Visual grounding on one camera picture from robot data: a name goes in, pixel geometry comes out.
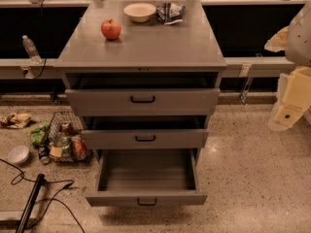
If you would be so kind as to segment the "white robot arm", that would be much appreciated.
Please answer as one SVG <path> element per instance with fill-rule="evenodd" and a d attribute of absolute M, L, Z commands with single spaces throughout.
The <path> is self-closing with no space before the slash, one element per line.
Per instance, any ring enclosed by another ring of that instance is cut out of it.
<path fill-rule="evenodd" d="M 289 75 L 280 75 L 277 101 L 268 121 L 271 130 L 285 131 L 311 107 L 311 1 L 264 48 L 272 52 L 283 50 L 286 59 L 295 65 Z"/>

